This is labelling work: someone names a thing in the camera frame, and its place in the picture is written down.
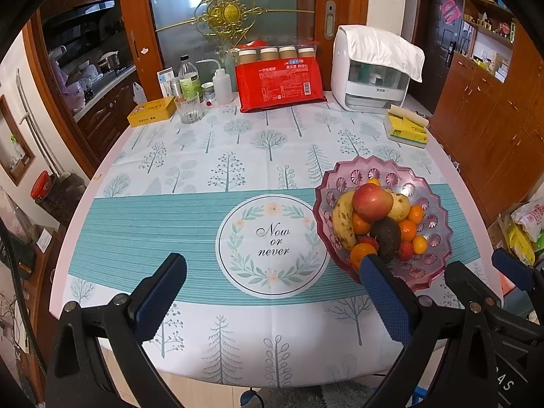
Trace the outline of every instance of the pink glass bowl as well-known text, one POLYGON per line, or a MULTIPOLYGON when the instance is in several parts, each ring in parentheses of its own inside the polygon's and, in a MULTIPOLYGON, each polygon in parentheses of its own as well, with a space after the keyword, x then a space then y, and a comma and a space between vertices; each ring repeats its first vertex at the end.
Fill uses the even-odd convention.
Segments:
POLYGON ((376 156, 357 156, 353 161, 336 163, 334 170, 326 172, 323 182, 316 188, 313 214, 319 237, 336 265, 360 283, 359 272, 349 263, 349 250, 342 247, 334 234, 332 214, 342 193, 356 189, 370 178, 378 178, 382 188, 406 195, 410 204, 419 204, 425 210, 417 234, 427 239, 427 251, 413 256, 408 262, 395 258, 387 266, 412 291, 429 288, 431 281, 444 272, 446 259, 452 254, 450 240, 453 232, 448 226, 448 212, 440 204, 440 196, 432 193, 427 181, 415 176, 408 167, 399 167, 391 160, 382 161, 376 156))

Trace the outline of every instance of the metal bolt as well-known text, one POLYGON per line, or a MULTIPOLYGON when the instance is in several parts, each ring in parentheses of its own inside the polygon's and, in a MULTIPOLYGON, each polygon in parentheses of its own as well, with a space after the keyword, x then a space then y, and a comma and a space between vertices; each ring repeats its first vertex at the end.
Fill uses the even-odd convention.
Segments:
POLYGON ((469 308, 473 313, 479 313, 481 311, 481 305, 478 302, 471 302, 469 308))
POLYGON ((119 293, 117 296, 113 297, 113 303, 115 305, 123 305, 129 299, 129 295, 125 293, 119 293))
POLYGON ((75 309, 75 301, 66 302, 64 305, 64 311, 72 311, 75 309))
POLYGON ((427 296, 426 294, 422 294, 417 298, 417 301, 420 303, 422 307, 431 307, 433 304, 432 299, 427 296))

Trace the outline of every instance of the red lid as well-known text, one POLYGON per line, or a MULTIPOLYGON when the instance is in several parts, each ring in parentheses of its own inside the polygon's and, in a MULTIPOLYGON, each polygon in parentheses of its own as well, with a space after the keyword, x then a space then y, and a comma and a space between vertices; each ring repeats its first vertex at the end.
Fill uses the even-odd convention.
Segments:
POLYGON ((37 177, 31 190, 31 197, 34 200, 44 198, 51 189, 51 177, 45 170, 37 177))

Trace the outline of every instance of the metal can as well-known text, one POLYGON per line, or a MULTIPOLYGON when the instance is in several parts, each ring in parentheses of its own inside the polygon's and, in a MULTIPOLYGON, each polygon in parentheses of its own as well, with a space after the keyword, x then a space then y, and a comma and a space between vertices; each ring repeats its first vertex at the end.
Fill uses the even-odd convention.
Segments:
POLYGON ((178 76, 170 80, 170 89, 172 90, 173 99, 176 102, 183 101, 183 91, 181 90, 180 78, 178 76))
POLYGON ((216 89, 213 87, 213 83, 202 84, 202 92, 204 93, 204 102, 216 100, 216 89))

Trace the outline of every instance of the table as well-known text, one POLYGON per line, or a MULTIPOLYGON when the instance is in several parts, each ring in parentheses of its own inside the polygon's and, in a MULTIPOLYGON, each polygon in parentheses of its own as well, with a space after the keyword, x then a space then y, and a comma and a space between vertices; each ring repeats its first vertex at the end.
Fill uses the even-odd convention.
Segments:
MULTIPOLYGON (((59 317, 67 301, 101 305, 130 293, 179 252, 187 282, 143 346, 157 368, 255 387, 390 368, 402 346, 364 288, 329 259, 311 213, 323 172, 357 154, 395 159, 425 177, 449 213, 450 261, 502 296, 485 226, 436 140, 425 150, 397 144, 383 116, 342 111, 327 97, 256 114, 240 114, 235 102, 190 126, 173 117, 126 130, 72 219, 50 311, 59 317)), ((459 304, 443 276, 418 294, 459 304)))

